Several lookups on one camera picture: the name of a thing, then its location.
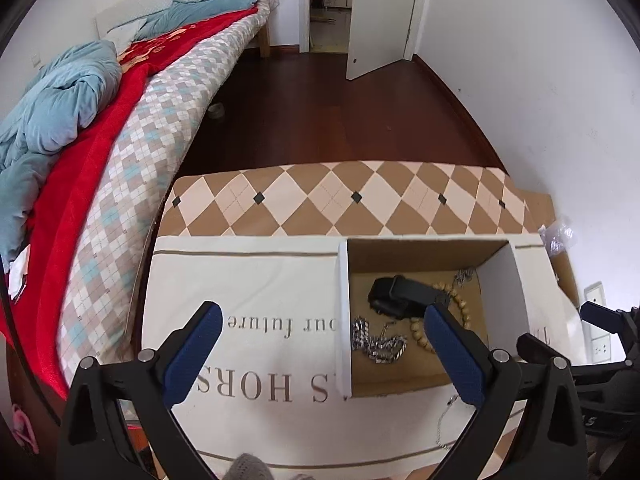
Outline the red blanket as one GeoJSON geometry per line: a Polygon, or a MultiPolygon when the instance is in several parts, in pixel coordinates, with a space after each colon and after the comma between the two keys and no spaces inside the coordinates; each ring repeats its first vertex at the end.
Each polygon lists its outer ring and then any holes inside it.
{"type": "Polygon", "coordinates": [[[114,99],[44,180],[24,222],[26,272],[1,330],[58,396],[83,356],[124,352],[151,224],[209,101],[268,16],[260,2],[133,44],[114,99]]]}

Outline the open cardboard box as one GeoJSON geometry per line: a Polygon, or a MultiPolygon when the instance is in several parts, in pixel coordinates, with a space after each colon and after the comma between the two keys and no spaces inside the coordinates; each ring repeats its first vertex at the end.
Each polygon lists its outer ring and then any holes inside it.
{"type": "Polygon", "coordinates": [[[439,353],[462,330],[510,354],[523,334],[558,351],[568,341],[537,235],[351,237],[338,246],[337,277],[345,399],[445,385],[452,361],[439,353]]]}

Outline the white paper pieces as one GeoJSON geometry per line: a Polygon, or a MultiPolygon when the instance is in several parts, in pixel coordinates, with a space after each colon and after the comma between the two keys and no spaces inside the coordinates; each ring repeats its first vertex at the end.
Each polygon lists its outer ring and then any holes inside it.
{"type": "Polygon", "coordinates": [[[20,298],[26,285],[30,256],[30,246],[27,245],[16,259],[10,264],[9,270],[9,296],[12,300],[20,298]]]}

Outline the light blue duvet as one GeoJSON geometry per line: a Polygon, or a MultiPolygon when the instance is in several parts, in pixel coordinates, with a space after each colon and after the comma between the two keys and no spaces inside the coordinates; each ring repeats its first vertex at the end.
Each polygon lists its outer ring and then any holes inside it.
{"type": "Polygon", "coordinates": [[[200,41],[258,11],[259,0],[173,1],[145,18],[117,52],[111,40],[78,44],[44,66],[1,123],[1,260],[23,250],[27,221],[55,165],[54,180],[78,207],[66,228],[81,226],[112,145],[146,82],[200,41]]]}

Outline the checkered tablecloth with text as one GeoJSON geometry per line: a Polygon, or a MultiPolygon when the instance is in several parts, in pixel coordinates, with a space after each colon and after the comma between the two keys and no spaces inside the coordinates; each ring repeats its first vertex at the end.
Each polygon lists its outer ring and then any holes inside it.
{"type": "MultiPolygon", "coordinates": [[[[337,162],[184,177],[153,250],[142,344],[158,348],[205,301],[221,307],[221,336],[174,409],[215,474],[250,453],[279,479],[425,479],[473,410],[449,382],[341,396],[338,246],[520,234],[537,235],[535,222],[496,168],[337,162]]],[[[560,352],[583,363],[582,324],[562,290],[561,301],[560,352]]]]}

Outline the clear plastic wrap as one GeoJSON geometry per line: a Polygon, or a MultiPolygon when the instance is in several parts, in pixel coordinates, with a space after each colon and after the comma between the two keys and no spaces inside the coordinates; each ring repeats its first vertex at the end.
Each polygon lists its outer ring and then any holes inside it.
{"type": "Polygon", "coordinates": [[[538,229],[538,234],[549,257],[567,252],[577,242],[572,222],[564,216],[555,219],[548,226],[543,224],[538,229]]]}

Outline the black smart band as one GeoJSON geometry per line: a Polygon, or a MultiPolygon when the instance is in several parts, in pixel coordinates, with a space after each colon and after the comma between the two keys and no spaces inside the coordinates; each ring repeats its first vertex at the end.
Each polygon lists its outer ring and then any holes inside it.
{"type": "Polygon", "coordinates": [[[442,290],[403,275],[377,278],[368,293],[370,308],[377,314],[401,321],[424,318],[431,306],[449,306],[450,297],[442,290]]]}

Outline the bed with checkered mattress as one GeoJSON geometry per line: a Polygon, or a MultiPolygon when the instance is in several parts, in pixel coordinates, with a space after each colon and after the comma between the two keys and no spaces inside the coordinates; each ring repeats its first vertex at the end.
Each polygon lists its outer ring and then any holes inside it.
{"type": "Polygon", "coordinates": [[[2,334],[66,396],[127,351],[152,224],[206,108],[277,0],[122,0],[1,124],[2,334]]]}

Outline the white power strip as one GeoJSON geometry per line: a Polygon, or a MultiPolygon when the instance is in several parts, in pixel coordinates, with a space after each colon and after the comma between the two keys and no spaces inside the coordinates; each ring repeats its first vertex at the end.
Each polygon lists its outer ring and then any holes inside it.
{"type": "MultiPolygon", "coordinates": [[[[604,287],[601,282],[594,283],[584,290],[585,300],[604,307],[606,305],[604,287]]],[[[590,354],[594,364],[612,361],[611,334],[588,322],[590,354]]]]}

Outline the white door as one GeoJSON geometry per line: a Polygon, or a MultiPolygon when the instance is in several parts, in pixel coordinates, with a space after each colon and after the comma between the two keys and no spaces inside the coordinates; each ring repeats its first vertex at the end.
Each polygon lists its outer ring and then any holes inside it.
{"type": "Polygon", "coordinates": [[[404,57],[414,0],[352,0],[346,78],[355,80],[404,57]]]}

